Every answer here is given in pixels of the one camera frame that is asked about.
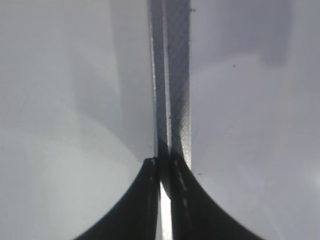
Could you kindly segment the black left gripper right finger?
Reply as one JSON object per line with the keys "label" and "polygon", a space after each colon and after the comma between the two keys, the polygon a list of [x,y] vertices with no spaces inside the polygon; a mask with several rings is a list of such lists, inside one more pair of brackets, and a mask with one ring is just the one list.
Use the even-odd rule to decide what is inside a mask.
{"label": "black left gripper right finger", "polygon": [[260,240],[219,207],[180,156],[169,160],[170,207],[175,240]]}

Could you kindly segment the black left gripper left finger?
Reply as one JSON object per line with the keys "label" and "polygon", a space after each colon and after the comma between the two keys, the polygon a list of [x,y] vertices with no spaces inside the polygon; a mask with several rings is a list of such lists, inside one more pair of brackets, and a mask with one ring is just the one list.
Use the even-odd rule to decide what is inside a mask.
{"label": "black left gripper left finger", "polygon": [[146,158],[122,198],[78,240],[154,240],[159,205],[159,162]]}

